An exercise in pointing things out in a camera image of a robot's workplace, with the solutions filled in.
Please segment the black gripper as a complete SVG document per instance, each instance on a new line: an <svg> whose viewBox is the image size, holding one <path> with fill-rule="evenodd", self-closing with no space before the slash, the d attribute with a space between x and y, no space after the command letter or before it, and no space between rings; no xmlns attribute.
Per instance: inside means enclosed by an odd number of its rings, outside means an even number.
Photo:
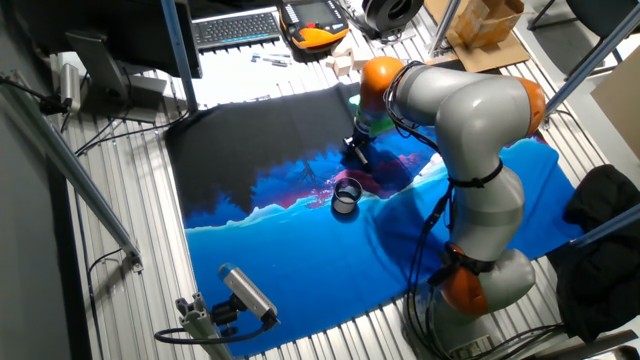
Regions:
<svg viewBox="0 0 640 360"><path fill-rule="evenodd" d="M359 128L354 127L352 135L344 139L346 152L350 154L355 153L360 160L366 160L365 150L361 146L367 146L374 140L368 132L363 132Z"/></svg>

